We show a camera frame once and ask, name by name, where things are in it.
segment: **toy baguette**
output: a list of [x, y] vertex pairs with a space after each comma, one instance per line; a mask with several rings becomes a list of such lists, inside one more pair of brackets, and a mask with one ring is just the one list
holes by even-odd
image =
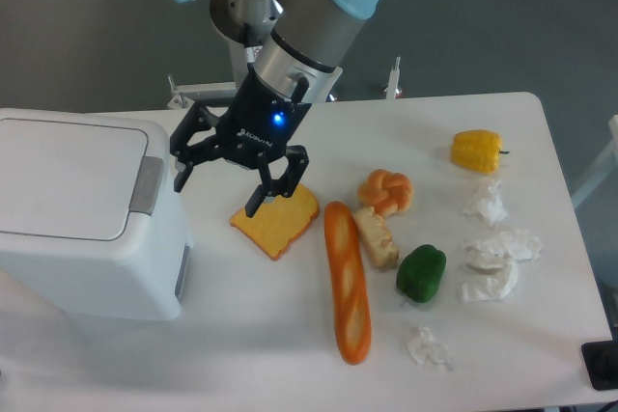
[[371, 345], [371, 318], [356, 224], [343, 203], [324, 209], [324, 238], [339, 352], [347, 363], [360, 364]]

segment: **bread slice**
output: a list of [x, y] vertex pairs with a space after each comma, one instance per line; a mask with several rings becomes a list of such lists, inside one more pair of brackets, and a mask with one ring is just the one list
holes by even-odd
[[393, 243], [393, 235], [386, 228], [384, 218], [374, 209], [363, 207], [354, 215], [360, 241], [369, 253], [371, 262], [377, 269], [394, 266], [399, 259], [399, 249]]
[[244, 208], [241, 209], [230, 218], [230, 225], [277, 261], [309, 228], [319, 212], [318, 199], [307, 187], [299, 184], [292, 197], [278, 196], [272, 203], [262, 204], [252, 218], [246, 216]]

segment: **toast slice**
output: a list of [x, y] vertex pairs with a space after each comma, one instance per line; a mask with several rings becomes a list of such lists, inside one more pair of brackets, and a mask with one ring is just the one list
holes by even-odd
[[251, 239], [273, 261], [279, 260], [290, 244], [318, 217], [318, 199], [301, 183], [290, 198], [275, 197], [264, 203], [252, 218], [244, 208], [230, 218], [230, 225]]

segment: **crumpled paper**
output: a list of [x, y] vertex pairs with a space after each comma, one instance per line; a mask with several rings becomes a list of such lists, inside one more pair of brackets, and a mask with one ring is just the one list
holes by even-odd
[[509, 261], [532, 261], [541, 256], [543, 242], [528, 229], [507, 229], [489, 238], [463, 244], [465, 263], [481, 271], [501, 269]]
[[448, 349], [434, 338], [427, 327], [412, 327], [406, 338], [406, 348], [419, 366], [430, 361], [436, 365], [444, 365], [449, 370], [453, 369], [453, 360]]
[[462, 213], [468, 216], [480, 216], [483, 223], [490, 228], [502, 221], [508, 213], [502, 204], [499, 187], [500, 179], [482, 178], [463, 207]]
[[476, 275], [459, 288], [459, 297], [464, 303], [502, 299], [518, 282], [518, 265], [507, 261], [504, 268], [491, 275]]

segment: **toy pepper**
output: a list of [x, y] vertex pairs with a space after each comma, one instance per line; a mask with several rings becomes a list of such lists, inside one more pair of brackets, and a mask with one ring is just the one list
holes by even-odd
[[502, 139], [485, 129], [467, 130], [455, 134], [451, 147], [451, 161], [472, 171], [491, 174], [500, 162]]

